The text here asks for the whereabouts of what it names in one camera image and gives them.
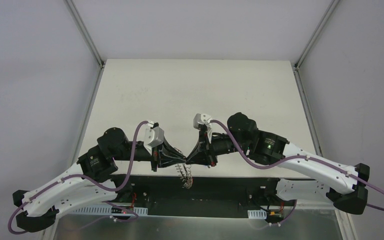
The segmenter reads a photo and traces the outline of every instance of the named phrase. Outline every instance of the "purple cable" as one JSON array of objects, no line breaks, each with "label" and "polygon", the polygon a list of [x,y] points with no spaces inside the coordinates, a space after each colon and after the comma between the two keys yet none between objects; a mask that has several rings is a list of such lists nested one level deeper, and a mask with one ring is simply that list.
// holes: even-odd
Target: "purple cable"
[{"label": "purple cable", "polygon": [[[97,187],[103,189],[103,190],[106,190],[106,191],[109,191],[109,192],[117,192],[119,190],[121,190],[122,188],[124,188],[124,186],[127,184],[128,180],[129,180],[129,177],[130,177],[130,174],[132,172],[132,167],[133,167],[133,160],[135,158],[135,150],[136,150],[136,143],[137,143],[137,138],[138,138],[138,134],[139,134],[139,130],[141,129],[142,125],[145,125],[147,124],[148,121],[142,121],[139,123],[139,125],[137,125],[136,127],[136,130],[134,131],[134,135],[133,135],[133,141],[131,143],[131,152],[130,152],[130,161],[129,161],[129,164],[128,164],[128,169],[127,169],[127,173],[126,173],[126,176],[124,178],[124,181],[123,183],[116,187],[116,188],[110,188],[110,187],[106,187],[104,185],[101,185],[99,182],[93,180],[92,178],[90,178],[89,176],[86,176],[86,175],[83,175],[83,174],[72,174],[72,175],[69,175],[69,176],[66,176],[66,177],[63,177],[61,178],[62,181],[65,181],[65,180],[68,180],[68,179],[71,179],[71,178],[84,178],[84,179],[87,179],[89,180],[91,183],[95,184]],[[31,198],[30,198],[30,201],[36,199],[39,195],[43,194],[44,192],[46,192],[47,190],[49,190],[50,188],[54,187],[55,185],[57,185],[58,182],[53,182],[51,183],[50,185],[48,185],[47,187],[43,188],[42,190],[40,190],[38,193],[36,193],[35,195],[33,195]],[[25,234],[27,233],[27,231],[14,231],[13,228],[12,228],[12,222],[15,218],[15,216],[17,215],[17,213],[23,209],[29,202],[26,201],[24,202],[22,205],[20,205],[13,213],[12,215],[9,217],[9,221],[8,221],[8,231],[12,234],[15,234],[15,235],[20,235],[20,234]]]},{"label": "purple cable", "polygon": [[[128,209],[126,209],[126,208],[124,208],[124,207],[115,205],[115,204],[113,204],[113,203],[111,203],[111,202],[109,202],[109,201],[103,201],[103,203],[106,203],[106,204],[108,204],[108,205],[111,205],[111,206],[114,207],[114,208],[120,209],[120,210],[122,210],[122,211],[125,211],[126,213],[133,214],[133,215],[135,216],[135,218],[133,218],[133,219],[131,219],[131,217],[128,218],[128,219],[118,219],[118,218],[113,218],[113,219],[115,219],[115,220],[116,220],[117,222],[119,222],[119,223],[133,222],[133,221],[136,221],[136,220],[139,218],[139,215],[138,215],[136,212],[134,212],[134,211],[131,211],[131,210],[128,210]],[[88,224],[79,227],[79,228],[76,228],[76,229],[64,229],[64,230],[65,230],[65,231],[68,231],[68,232],[76,232],[76,231],[80,231],[80,230],[82,230],[82,229],[85,229],[85,228],[87,228],[87,227],[89,227],[89,226],[91,226],[91,225],[93,225],[93,224],[95,224],[95,223],[101,221],[102,219],[108,219],[108,218],[109,218],[108,215],[106,215],[106,216],[101,216],[101,217],[99,217],[99,218],[97,218],[97,219],[95,219],[95,220],[89,222]]]},{"label": "purple cable", "polygon": [[280,221],[279,224],[284,223],[292,215],[292,213],[295,211],[296,207],[297,207],[297,200],[295,200],[295,203],[293,204],[293,207],[292,207],[292,210],[290,211],[290,213],[282,221]]},{"label": "purple cable", "polygon": [[[248,157],[245,155],[244,151],[242,151],[241,147],[239,146],[238,142],[237,142],[237,141],[235,140],[235,138],[233,137],[231,131],[230,131],[230,130],[229,130],[229,129],[222,123],[222,122],[213,119],[213,120],[210,121],[210,123],[216,123],[216,124],[220,125],[220,127],[222,127],[222,128],[224,129],[224,131],[226,131],[227,135],[229,136],[229,138],[230,138],[231,141],[233,142],[234,147],[237,149],[237,151],[238,151],[239,154],[242,156],[242,158],[243,158],[249,165],[251,165],[252,167],[254,167],[254,168],[256,168],[256,169],[263,169],[263,170],[271,169],[271,168],[273,168],[273,167],[275,167],[275,166],[277,166],[277,165],[279,165],[279,164],[281,164],[281,163],[284,163],[285,161],[291,160],[291,159],[305,159],[305,158],[306,158],[306,156],[301,156],[301,155],[297,155],[297,156],[289,156],[289,157],[285,157],[284,159],[279,160],[278,162],[273,163],[273,164],[271,164],[271,165],[267,165],[267,166],[257,165],[257,164],[253,163],[251,160],[248,159]],[[330,168],[332,168],[332,169],[334,169],[334,170],[337,170],[338,172],[340,172],[340,173],[342,173],[342,174],[345,174],[345,175],[348,174],[347,171],[343,170],[342,168],[339,168],[339,167],[337,167],[337,166],[335,166],[335,165],[332,165],[332,164],[330,164],[330,163],[328,163],[328,162],[322,161],[322,160],[320,160],[320,159],[318,159],[318,158],[310,157],[309,159],[312,160],[312,161],[315,161],[315,162],[317,162],[317,163],[319,163],[319,164],[323,164],[323,165],[325,165],[325,166],[328,166],[328,167],[330,167]],[[381,189],[381,188],[379,188],[379,187],[377,187],[377,186],[375,186],[375,185],[373,185],[373,184],[371,184],[371,183],[368,183],[367,181],[365,181],[365,180],[359,178],[358,176],[353,175],[353,174],[350,174],[349,177],[351,177],[351,178],[353,178],[353,179],[359,181],[360,183],[363,183],[363,184],[369,186],[370,188],[372,188],[372,189],[376,190],[377,192],[379,192],[379,193],[381,193],[381,194],[384,195],[384,190],[383,190],[383,189]],[[370,208],[377,209],[377,210],[384,211],[384,208],[383,208],[383,207],[380,207],[380,206],[372,205],[372,204],[369,204],[369,203],[367,203],[366,206],[368,206],[368,207],[370,207]]]}]

